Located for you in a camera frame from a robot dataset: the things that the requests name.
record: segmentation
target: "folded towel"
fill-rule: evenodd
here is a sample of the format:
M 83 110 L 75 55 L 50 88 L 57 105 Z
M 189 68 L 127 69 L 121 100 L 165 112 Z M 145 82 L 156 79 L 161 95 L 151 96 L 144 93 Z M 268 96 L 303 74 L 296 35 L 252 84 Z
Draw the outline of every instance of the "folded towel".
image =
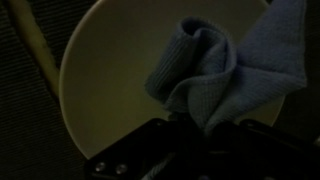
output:
M 146 90 L 210 135 L 217 123 L 306 86 L 304 14 L 304 0 L 275 0 L 237 49 L 218 26 L 187 18 Z

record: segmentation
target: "blue cloth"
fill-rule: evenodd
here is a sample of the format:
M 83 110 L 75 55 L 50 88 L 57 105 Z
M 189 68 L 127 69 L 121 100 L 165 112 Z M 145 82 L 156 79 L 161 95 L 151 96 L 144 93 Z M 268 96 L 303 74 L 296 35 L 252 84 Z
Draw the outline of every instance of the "blue cloth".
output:
M 217 25 L 183 20 L 147 92 L 171 112 L 190 113 L 206 135 L 260 105 L 306 86 L 305 0 L 275 0 L 238 47 Z

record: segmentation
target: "blue towel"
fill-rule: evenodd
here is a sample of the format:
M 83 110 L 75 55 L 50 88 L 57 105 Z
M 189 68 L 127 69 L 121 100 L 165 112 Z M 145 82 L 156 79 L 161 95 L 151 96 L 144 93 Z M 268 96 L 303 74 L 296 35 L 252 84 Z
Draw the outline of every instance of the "blue towel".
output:
M 171 112 L 190 113 L 206 135 L 216 124 L 306 86 L 305 0 L 275 0 L 238 47 L 217 25 L 183 20 L 147 92 Z

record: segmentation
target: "dark fabric surface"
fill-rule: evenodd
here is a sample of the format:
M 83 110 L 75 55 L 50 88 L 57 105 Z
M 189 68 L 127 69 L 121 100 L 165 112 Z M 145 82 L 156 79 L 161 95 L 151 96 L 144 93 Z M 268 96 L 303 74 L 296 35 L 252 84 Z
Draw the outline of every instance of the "dark fabric surface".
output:
M 308 87 L 286 97 L 275 128 L 306 141 L 320 135 L 320 1 L 307 0 L 305 66 Z
M 83 163 L 0 2 L 0 179 L 81 180 Z
M 60 68 L 63 53 L 77 24 L 95 0 L 28 0 Z

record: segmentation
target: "white plate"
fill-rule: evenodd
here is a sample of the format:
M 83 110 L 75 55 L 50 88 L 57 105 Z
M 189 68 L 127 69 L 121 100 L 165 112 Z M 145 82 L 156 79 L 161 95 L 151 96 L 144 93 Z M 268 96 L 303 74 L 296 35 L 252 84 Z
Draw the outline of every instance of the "white plate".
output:
M 67 46 L 60 81 L 66 126 L 90 158 L 150 118 L 168 112 L 144 91 L 176 24 L 200 16 L 224 26 L 236 41 L 265 10 L 260 0 L 100 0 Z M 272 124 L 278 100 L 253 112 Z

